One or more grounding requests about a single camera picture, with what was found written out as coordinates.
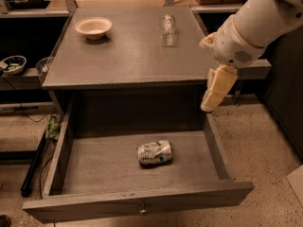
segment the open drawer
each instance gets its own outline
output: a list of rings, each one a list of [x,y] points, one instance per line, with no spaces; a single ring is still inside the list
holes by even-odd
[[[65,114],[44,197],[23,209],[40,222],[112,218],[240,204],[212,115],[198,91],[77,91]],[[173,159],[143,167],[137,147],[167,139]]]

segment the small bowl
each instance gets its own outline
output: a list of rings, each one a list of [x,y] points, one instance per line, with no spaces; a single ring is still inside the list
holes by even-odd
[[[87,39],[98,40],[106,34],[112,25],[112,22],[106,18],[92,17],[77,22],[75,29]]]
[[[23,71],[27,63],[27,59],[23,56],[11,56],[2,60],[7,67],[3,72],[7,75],[16,75]]]

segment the concrete floor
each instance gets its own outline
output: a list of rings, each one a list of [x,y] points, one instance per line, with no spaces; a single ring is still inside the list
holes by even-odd
[[[27,113],[39,119],[50,111],[40,108]],[[27,199],[21,197],[20,187],[28,165],[0,164],[0,214],[11,217],[11,227],[302,226],[303,207],[286,179],[302,161],[267,108],[260,103],[229,105],[213,115],[236,181],[251,181],[256,187],[239,206],[43,225],[23,212],[22,204],[39,199],[39,170],[55,148],[49,144]],[[1,113],[0,151],[35,149],[46,123],[46,118],[35,123],[20,112]]]

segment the green object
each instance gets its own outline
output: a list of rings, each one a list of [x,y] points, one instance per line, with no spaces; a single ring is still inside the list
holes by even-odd
[[[52,115],[45,130],[45,138],[58,140],[60,129],[61,122],[59,121],[58,116]]]

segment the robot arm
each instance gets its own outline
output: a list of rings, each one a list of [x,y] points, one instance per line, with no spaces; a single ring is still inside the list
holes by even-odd
[[[303,25],[303,0],[248,0],[214,34],[200,42],[212,43],[214,59],[220,63],[208,75],[201,105],[211,112],[222,102],[237,79],[239,68],[247,67],[280,35]]]

